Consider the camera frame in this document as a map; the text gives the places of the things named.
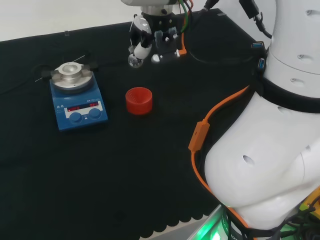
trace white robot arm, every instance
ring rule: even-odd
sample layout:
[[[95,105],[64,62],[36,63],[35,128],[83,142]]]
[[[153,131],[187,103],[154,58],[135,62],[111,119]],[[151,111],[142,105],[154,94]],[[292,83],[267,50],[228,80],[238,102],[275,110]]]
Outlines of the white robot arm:
[[[145,11],[153,6],[153,14],[163,14],[164,5],[176,2],[122,1]],[[253,0],[239,2],[245,9]],[[307,109],[308,101],[320,103],[320,1],[276,0],[276,7],[264,77],[280,92],[305,98]],[[261,23],[257,8],[245,10]],[[141,59],[148,55],[148,50],[140,52],[138,44],[134,55]],[[215,196],[234,208],[250,228],[278,227],[320,186],[320,108],[314,112],[287,109],[255,93],[207,154],[205,177]]]

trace white hole on robot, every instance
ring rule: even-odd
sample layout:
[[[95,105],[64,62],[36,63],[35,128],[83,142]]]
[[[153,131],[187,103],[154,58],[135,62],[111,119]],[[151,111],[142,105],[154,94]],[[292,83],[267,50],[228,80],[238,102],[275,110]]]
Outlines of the white hole on robot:
[[[253,159],[249,156],[243,155],[243,160],[246,162],[246,164],[253,166],[255,165],[255,162],[253,161]]]
[[[291,78],[290,81],[296,85],[297,87],[304,87],[305,86],[305,82],[301,79],[298,78]]]
[[[309,16],[311,19],[320,20],[320,11],[318,10],[307,10],[305,14]]]
[[[310,55],[300,54],[297,57],[301,62],[305,64],[311,64],[314,61],[314,58]]]
[[[282,106],[278,106],[278,110],[280,113],[284,114],[284,115],[290,115],[291,111],[289,109],[286,109]]]

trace red plastic container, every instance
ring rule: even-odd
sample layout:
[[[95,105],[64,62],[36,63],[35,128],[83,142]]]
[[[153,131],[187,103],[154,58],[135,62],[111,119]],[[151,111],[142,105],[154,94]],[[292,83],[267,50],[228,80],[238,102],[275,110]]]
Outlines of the red plastic container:
[[[135,87],[125,94],[126,109],[134,115],[145,115],[152,110],[152,92],[144,87]]]

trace black cloth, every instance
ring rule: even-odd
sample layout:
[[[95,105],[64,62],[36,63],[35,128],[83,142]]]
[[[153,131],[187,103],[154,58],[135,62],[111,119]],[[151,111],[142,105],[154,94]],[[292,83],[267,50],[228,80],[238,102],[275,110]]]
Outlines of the black cloth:
[[[247,57],[253,40],[220,13],[204,16],[187,46],[208,61]],[[0,42],[0,239],[137,240],[217,207],[193,172],[188,145],[196,123],[251,81],[252,65],[211,66],[187,55],[133,69],[130,25]],[[86,50],[103,66],[95,75],[109,120],[59,132],[49,85],[35,80],[39,69]],[[125,94],[138,86],[153,93],[144,117],[126,111]],[[239,116],[234,110],[211,125],[218,129],[211,141]]]

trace digital display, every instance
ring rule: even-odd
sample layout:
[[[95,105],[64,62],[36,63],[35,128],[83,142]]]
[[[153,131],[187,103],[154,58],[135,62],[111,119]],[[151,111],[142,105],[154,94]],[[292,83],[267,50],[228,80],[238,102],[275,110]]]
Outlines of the digital display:
[[[95,106],[99,106],[99,103],[97,101],[86,103],[86,104],[82,104],[82,105],[78,105],[78,106],[67,107],[66,109],[68,110],[68,112],[72,112],[72,111],[75,111],[75,110],[92,108],[92,107],[95,107]]]

